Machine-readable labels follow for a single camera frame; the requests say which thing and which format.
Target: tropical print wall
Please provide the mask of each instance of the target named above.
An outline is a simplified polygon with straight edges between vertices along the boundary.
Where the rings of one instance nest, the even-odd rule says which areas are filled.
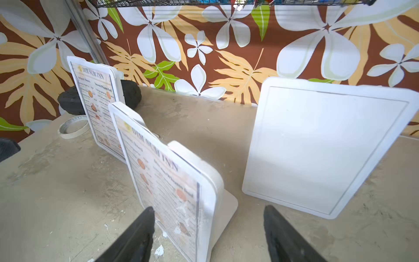
[[[20,141],[60,115],[73,86],[67,56],[91,60],[62,0],[0,5],[0,137]]]
[[[249,105],[257,105],[261,83],[270,76],[419,91],[417,0],[377,0],[372,6],[350,7],[264,5],[254,8],[246,5],[240,11],[232,5],[99,9],[88,1],[81,5],[109,63],[122,71],[125,79],[151,88]],[[52,45],[57,46],[54,66],[65,72],[64,65],[59,64],[60,55],[66,49],[62,46],[82,57],[86,56],[86,50],[82,44],[66,41],[65,36],[74,30],[71,24],[72,29],[55,31],[54,19],[48,16],[45,6],[42,5],[41,13],[46,14],[50,23],[41,19],[44,23],[41,26],[31,14],[24,16],[28,21],[25,24],[30,25],[25,29],[3,17],[4,27],[0,29],[7,37],[6,46],[10,42],[8,34],[16,35],[16,30],[20,30],[20,39],[12,42],[30,44],[36,50],[48,45],[49,49],[39,48],[36,56],[31,55],[33,50],[26,51],[30,57],[25,57],[24,72],[42,76],[45,73],[41,71],[49,68],[65,88],[70,82],[55,74],[51,61],[40,66],[42,60],[31,57],[40,57]],[[43,32],[44,27],[52,34]],[[22,34],[26,39],[28,34],[37,35],[41,44],[29,43]],[[3,63],[0,82],[20,72],[11,71],[13,68],[9,69],[3,62],[13,58],[2,50],[4,46],[0,46],[0,54],[7,56],[0,56]],[[18,94],[8,98],[18,87],[11,89],[10,85],[0,84],[0,106],[13,117],[6,118],[3,113],[0,116],[21,126],[32,117],[25,116],[27,106],[23,110],[19,108]],[[57,115],[57,104],[50,94],[45,92],[43,97],[50,101]],[[35,119],[55,117],[52,110],[39,107],[39,117]],[[412,120],[404,134],[419,136],[419,116]]]

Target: green leaf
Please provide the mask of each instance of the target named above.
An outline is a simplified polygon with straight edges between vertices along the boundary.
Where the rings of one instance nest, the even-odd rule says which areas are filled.
[[[119,18],[119,14],[116,11],[115,7],[108,8],[108,14],[118,24],[118,26],[121,29],[121,31],[124,32],[124,29],[122,28],[121,19]]]
[[[162,61],[157,64],[157,67],[162,71],[167,71],[172,68],[172,66],[175,64],[173,61]]]
[[[317,82],[317,83],[326,83],[326,84],[330,84],[332,83],[334,80],[330,80],[330,79],[317,79],[317,78],[310,78],[309,79],[310,82]]]
[[[28,127],[9,124],[4,118],[0,117],[0,131],[21,131],[26,128]]]
[[[158,72],[157,71],[150,71],[150,70],[146,70],[145,72],[144,72],[144,76],[146,77],[146,78],[155,78],[156,77],[156,75],[158,74]]]
[[[175,90],[173,89],[171,83],[176,82],[179,80],[179,78],[172,74],[164,73],[164,71],[171,69],[174,64],[175,62],[173,61],[162,61],[156,66],[153,66],[153,68],[156,70],[155,72],[146,70],[144,72],[144,76],[146,78],[154,78],[157,76],[154,81],[155,88],[161,88],[164,86],[165,90],[174,92]]]
[[[156,80],[154,81],[154,87],[160,88],[163,86],[163,76],[160,74],[156,77]]]
[[[161,76],[163,77],[162,81],[165,86],[164,89],[174,92],[175,90],[172,88],[172,85],[170,83],[176,82],[177,80],[179,80],[179,78],[172,74],[167,74],[167,73],[161,73]]]
[[[270,15],[269,5],[261,5],[252,11],[252,17],[256,24],[259,27],[259,32],[261,35],[261,41],[265,37],[266,30],[268,29],[269,15]]]

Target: masking tape roll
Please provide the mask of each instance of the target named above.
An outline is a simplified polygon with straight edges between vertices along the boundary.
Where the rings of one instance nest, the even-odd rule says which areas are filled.
[[[84,126],[82,126],[80,129],[68,133],[67,129],[71,126],[74,125],[76,122],[80,122],[80,121],[86,121],[86,124]],[[64,139],[71,139],[71,138],[75,138],[78,137],[79,135],[83,134],[84,132],[86,132],[87,130],[89,130],[89,122],[87,120],[87,117],[85,115],[80,115],[80,116],[75,116],[72,117],[70,119],[68,119],[67,121],[65,121],[64,123],[62,123],[59,126],[58,129],[58,134],[64,138]]]

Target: menu holder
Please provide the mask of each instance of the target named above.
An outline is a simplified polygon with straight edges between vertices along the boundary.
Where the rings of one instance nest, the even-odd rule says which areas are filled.
[[[408,89],[268,78],[242,190],[335,219],[418,109]]]
[[[115,101],[125,103],[118,71],[80,57],[68,56],[67,61],[96,143],[125,163],[108,108]]]
[[[211,250],[237,209],[220,174],[193,152],[165,145],[141,116],[121,102],[109,105],[141,205],[189,262],[209,261]]]

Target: black object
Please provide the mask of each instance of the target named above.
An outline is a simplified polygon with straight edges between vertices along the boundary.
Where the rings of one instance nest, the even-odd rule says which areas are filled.
[[[95,262],[148,262],[154,219],[153,208],[147,207]]]
[[[160,5],[231,5],[270,4],[270,5],[372,5],[376,0],[89,0],[96,8]]]
[[[137,83],[130,80],[121,80],[122,92],[124,93],[125,104],[135,109],[141,101],[141,90]],[[58,96],[58,103],[70,114],[80,115],[85,114],[83,105],[77,92],[76,86],[70,87]]]
[[[131,80],[121,80],[122,92],[124,93],[125,104],[135,109],[141,101],[141,90],[137,83]]]
[[[326,262],[273,206],[263,217],[272,262]]]
[[[21,150],[16,141],[9,138],[0,138],[0,162],[13,156]]]
[[[58,96],[58,103],[69,114],[85,114],[76,86],[70,87]]]

